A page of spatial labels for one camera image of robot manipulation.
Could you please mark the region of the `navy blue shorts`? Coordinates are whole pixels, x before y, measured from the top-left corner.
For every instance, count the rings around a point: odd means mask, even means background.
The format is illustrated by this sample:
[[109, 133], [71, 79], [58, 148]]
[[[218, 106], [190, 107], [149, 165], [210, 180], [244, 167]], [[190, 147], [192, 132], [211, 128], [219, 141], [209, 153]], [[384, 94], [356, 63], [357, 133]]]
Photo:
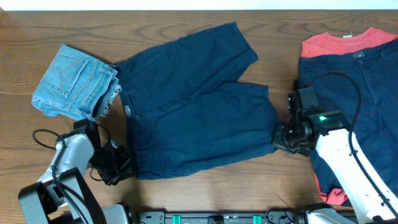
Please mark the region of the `navy blue shorts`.
[[269, 89], [239, 81], [256, 61], [229, 23], [117, 63], [135, 177], [183, 177], [273, 153], [279, 117]]

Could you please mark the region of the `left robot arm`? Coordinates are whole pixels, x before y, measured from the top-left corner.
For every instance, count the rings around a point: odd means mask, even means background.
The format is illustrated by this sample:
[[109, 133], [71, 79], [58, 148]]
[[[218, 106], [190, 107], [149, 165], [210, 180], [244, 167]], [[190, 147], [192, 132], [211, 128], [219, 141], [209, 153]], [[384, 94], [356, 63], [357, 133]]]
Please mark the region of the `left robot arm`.
[[123, 203], [101, 207], [84, 179], [93, 170], [106, 185], [131, 177], [127, 149], [111, 139], [103, 144], [99, 127], [83, 119], [74, 122], [72, 131], [56, 134], [49, 168], [18, 195], [27, 223], [133, 223]]

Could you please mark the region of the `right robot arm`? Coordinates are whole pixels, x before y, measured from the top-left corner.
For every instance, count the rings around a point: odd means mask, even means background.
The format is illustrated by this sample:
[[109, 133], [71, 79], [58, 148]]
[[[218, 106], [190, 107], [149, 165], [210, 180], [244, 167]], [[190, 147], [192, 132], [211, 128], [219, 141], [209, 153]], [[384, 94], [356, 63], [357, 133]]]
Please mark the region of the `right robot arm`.
[[358, 223], [397, 223], [397, 197], [364, 155], [343, 114], [320, 107], [313, 88], [290, 93], [288, 101], [292, 118], [278, 125], [272, 145], [305, 157], [317, 152], [348, 196]]

